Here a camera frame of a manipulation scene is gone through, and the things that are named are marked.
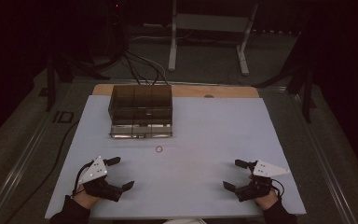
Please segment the person's right hand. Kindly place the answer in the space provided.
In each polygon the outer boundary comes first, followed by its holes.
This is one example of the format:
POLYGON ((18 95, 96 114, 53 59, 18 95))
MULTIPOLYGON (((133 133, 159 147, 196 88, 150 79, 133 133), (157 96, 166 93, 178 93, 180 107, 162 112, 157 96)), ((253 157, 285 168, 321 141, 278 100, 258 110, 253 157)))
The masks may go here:
POLYGON ((268 210, 277 201, 279 201, 278 195, 274 189, 270 189, 268 195, 263 197, 255 198, 255 203, 262 209, 268 210))

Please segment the person's left hand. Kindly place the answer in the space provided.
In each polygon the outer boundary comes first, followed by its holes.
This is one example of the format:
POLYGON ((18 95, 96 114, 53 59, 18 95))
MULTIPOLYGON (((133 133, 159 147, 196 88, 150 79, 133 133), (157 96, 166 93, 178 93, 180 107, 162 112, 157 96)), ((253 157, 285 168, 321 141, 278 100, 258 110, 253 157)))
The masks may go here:
POLYGON ((86 209, 91 209, 94 204, 100 201, 99 197, 88 195, 83 185, 79 185, 72 199, 86 209))

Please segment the white table mat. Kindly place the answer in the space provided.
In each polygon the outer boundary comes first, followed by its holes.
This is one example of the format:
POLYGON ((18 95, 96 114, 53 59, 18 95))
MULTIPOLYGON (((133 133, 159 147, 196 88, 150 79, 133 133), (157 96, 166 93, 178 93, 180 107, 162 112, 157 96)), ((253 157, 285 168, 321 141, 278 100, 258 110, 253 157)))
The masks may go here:
POLYGON ((235 160, 288 165, 260 98, 175 97, 172 137, 152 139, 110 137, 109 102, 107 96, 89 97, 47 217, 62 209, 77 172, 96 157, 121 158, 107 171, 110 184, 134 182, 118 202, 95 205, 91 215, 98 219, 255 217, 261 211, 254 202, 241 203, 223 187, 224 181, 237 187, 248 182, 249 171, 235 160))

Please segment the white metal desk frame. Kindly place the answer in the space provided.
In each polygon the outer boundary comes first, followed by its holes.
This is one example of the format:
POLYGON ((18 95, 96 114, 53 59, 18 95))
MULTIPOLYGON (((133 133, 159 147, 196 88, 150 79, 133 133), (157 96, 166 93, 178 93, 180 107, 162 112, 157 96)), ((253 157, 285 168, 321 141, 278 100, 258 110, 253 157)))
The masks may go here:
POLYGON ((178 39, 176 34, 178 29, 231 32, 243 34, 243 40, 236 46, 236 51, 241 73, 244 76, 248 76, 249 67, 246 61, 245 48, 253 28, 255 14, 258 9, 258 2, 255 1, 254 3, 251 3, 250 6, 250 14, 247 17, 185 14, 177 12, 177 0, 172 0, 172 35, 168 70, 174 71, 176 68, 178 39))

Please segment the black stand leg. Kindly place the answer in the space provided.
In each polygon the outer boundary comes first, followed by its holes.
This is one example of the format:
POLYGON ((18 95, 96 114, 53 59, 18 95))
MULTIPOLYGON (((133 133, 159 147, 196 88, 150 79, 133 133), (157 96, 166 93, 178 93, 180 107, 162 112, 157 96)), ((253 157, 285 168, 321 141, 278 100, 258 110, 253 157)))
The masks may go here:
POLYGON ((281 72, 274 77, 253 85, 254 88, 264 89, 279 80, 290 77, 291 79, 285 90, 288 94, 303 92, 302 115, 307 123, 311 123, 311 91, 313 67, 315 65, 314 52, 312 51, 312 44, 315 43, 315 38, 311 33, 313 25, 314 22, 309 19, 291 49, 281 72))
POLYGON ((81 61, 76 60, 69 55, 61 53, 57 55, 49 55, 47 57, 47 111, 50 111, 56 102, 56 76, 58 75, 62 82, 71 82, 73 80, 74 76, 70 73, 71 65, 84 72, 89 77, 108 80, 108 77, 98 74, 95 70, 87 67, 81 61))

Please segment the tinted clear organizer box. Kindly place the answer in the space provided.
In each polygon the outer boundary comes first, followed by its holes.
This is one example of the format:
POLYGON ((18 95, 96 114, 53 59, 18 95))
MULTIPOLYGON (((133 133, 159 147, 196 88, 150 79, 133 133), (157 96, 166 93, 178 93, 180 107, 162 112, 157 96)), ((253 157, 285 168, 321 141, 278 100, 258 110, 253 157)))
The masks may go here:
POLYGON ((108 107, 112 138, 172 137, 170 85, 115 86, 108 107))

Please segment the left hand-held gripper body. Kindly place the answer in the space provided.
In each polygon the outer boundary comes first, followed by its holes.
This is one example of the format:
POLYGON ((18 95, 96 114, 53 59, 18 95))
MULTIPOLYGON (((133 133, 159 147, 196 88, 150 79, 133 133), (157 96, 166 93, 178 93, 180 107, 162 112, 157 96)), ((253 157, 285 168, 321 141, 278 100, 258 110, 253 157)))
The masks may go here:
POLYGON ((123 190, 110 185, 105 180, 107 167, 101 157, 96 158, 86 165, 87 171, 77 180, 77 183, 84 186, 88 195, 118 202, 123 190))

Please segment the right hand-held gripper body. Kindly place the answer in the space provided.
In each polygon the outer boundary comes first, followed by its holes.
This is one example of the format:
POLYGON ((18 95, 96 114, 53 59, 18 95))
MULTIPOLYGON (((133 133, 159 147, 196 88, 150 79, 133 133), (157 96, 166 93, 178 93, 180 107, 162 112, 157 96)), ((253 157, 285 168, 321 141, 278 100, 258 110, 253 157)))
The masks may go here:
POLYGON ((249 170, 252 177, 250 183, 247 186, 237 188, 234 192, 240 202, 268 195, 269 190, 272 189, 272 177, 290 173, 289 169, 266 161, 257 161, 255 168, 249 170))

